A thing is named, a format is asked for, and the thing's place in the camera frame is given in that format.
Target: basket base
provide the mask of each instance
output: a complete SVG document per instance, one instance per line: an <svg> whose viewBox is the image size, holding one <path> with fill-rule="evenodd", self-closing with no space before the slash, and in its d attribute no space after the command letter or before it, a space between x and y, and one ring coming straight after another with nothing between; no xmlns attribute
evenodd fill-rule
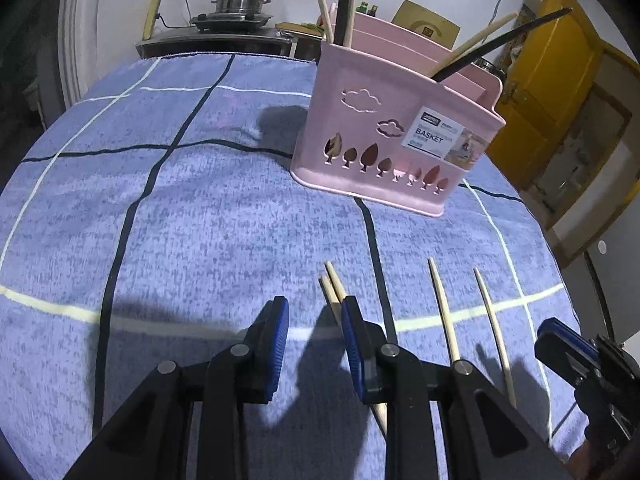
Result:
<svg viewBox="0 0 640 480"><path fill-rule="evenodd" d="M389 205L391 207L397 207L400 209L404 209L406 211L411 211L413 213L418 213L426 216L438 217L438 216L441 216L442 213L444 212L444 206L442 204L436 205L436 204L421 203L420 207L418 207L412 203L414 201L412 201L409 197L407 198L398 197L396 199L397 202L389 202L389 200L386 200L385 198L382 197L382 194L384 193L383 190L380 190L380 194L378 194L378 190L375 187L357 186L357 185L354 186L353 182L350 183L351 187L359 187L361 188L359 190L361 192L343 191L343 190L338 190L331 187L323 186L321 184L316 184L314 181L316 180L317 174L313 171L306 170L304 168L296 168L294 172L294 168L292 167L289 170L289 173L293 177L293 180L295 180L297 183L313 189L319 189L322 191L329 191L331 193L363 198L365 200L371 200L373 202Z"/></svg>

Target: yellow stripe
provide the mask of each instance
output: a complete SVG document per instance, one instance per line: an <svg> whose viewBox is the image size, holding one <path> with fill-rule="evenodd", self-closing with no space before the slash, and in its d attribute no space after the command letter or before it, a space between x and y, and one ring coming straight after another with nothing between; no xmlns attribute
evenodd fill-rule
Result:
<svg viewBox="0 0 640 480"><path fill-rule="evenodd" d="M547 298L552 294L555 294L559 290L563 290L564 285L562 283L558 283L557 285L548 288L547 290L543 290L541 292L537 292L535 294L529 294L528 296L524 296L522 298L518 298L517 300L506 300L499 301L494 303L494 309L496 312L500 310L507 310L508 308L514 308L517 306L522 306L525 303L532 303L533 301L542 300L543 298ZM39 300L32 296L27 296L26 294L22 294L20 292L15 292L10 288L5 287L4 285L0 285L0 294L9 300L15 301L16 303L20 303L24 306L28 306L39 310L41 312L46 312L47 314L54 314L57 316L65 316L70 319L75 319L76 321L82 321L85 323L98 323L100 322L100 312L94 312L93 310L89 310L87 308L81 308L75 305L69 304L60 304L60 303L51 303L49 301ZM486 309L484 304L479 306L474 306L472 308L466 308L463 310L457 310L451 313L451 320L456 323L459 321L464 321L467 319L472 319L475 317L486 316ZM154 332L151 330L151 327L145 328L142 330L141 327L134 326L135 320L129 320L126 318L118 318L117 319L117 327L120 330L125 330L127 332ZM146 324L153 325L158 322L155 321L147 321ZM430 328L433 326L440 326L442 321L440 320L440 315L435 314L434 316L425 316L425 317L417 317L415 319L398 319L396 320L396 330L398 332L408 332L411 330L421 330L423 328ZM162 329L170 333L168 327L162 327ZM299 331L308 330L311 332L313 329L305 329L298 328ZM177 333L183 332L180 328L176 328Z"/></svg>
<svg viewBox="0 0 640 480"><path fill-rule="evenodd" d="M551 296L552 294L555 294L562 289L564 289L564 284L558 283L557 285L554 285L547 290L543 290L535 294L529 294L528 296L523 296L522 298L518 298L517 300L499 301L498 303L494 303L494 310L498 312L500 310L506 310L508 308L514 308L516 306L523 306L526 303L532 303L533 301L547 298L548 296ZM473 306L472 308L465 308L463 310L456 310L451 313L451 320L452 322L457 323L459 321L465 321L467 319L482 316L486 316L486 308L484 307L484 304ZM409 330L420 330L423 328L430 328L433 326L441 325L442 320L440 319L440 314L434 314L434 316L396 320L396 331L407 332Z"/></svg>

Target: white label sticker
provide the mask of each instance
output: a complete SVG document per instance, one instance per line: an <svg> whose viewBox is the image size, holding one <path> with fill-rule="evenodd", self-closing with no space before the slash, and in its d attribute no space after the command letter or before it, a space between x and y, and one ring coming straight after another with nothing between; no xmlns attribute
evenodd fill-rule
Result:
<svg viewBox="0 0 640 480"><path fill-rule="evenodd" d="M423 106L404 136L402 145L418 152L444 158L453 147L464 126Z"/></svg>

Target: black chopstick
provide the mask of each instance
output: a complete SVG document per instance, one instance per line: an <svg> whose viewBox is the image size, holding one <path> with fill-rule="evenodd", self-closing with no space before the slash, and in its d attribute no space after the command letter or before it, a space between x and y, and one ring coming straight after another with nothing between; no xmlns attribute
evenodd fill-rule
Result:
<svg viewBox="0 0 640 480"><path fill-rule="evenodd" d="M447 77L455 74L459 70L462 70L465 66L473 63L476 59L479 59L485 54L488 54L492 50L495 50L499 46L504 45L508 41L511 41L512 39L517 38L519 35L523 34L524 32L529 32L534 28L538 28L540 25L544 25L545 23L552 22L553 20L557 20L558 18L562 18L562 16L568 14L572 10L573 9L571 7L564 7L560 10L556 10L555 12L550 12L549 14L545 14L540 18L536 18L531 22L524 23L523 25L520 25L519 27L516 27L510 30L509 32L505 32L504 34L501 34L497 38L491 41L487 41L487 43L485 43L484 45L481 45L478 48L473 49L471 52L468 52L464 56L459 57L457 60L447 65L442 70L435 73L432 79L438 83L441 81L444 81Z"/></svg>
<svg viewBox="0 0 640 480"><path fill-rule="evenodd" d="M349 14L353 12L353 9L349 8L349 2L350 0L338 0L334 30L334 43L338 45L344 45L344 38L349 25Z"/></svg>

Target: cloud-shaped cutout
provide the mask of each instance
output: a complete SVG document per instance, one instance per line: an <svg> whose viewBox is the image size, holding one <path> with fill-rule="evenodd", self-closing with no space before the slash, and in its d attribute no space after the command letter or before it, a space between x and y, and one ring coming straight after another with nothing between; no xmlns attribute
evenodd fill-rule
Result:
<svg viewBox="0 0 640 480"><path fill-rule="evenodd" d="M380 121L378 123L377 131L385 137L402 137L404 135L404 128L400 126L400 123L395 119Z"/></svg>
<svg viewBox="0 0 640 480"><path fill-rule="evenodd" d="M363 88L361 90L356 91L342 91L342 102L347 105L349 108L353 108L357 112L363 113L366 112L368 114L372 114L378 107L380 106L380 101L378 98L371 95L369 90Z"/></svg>

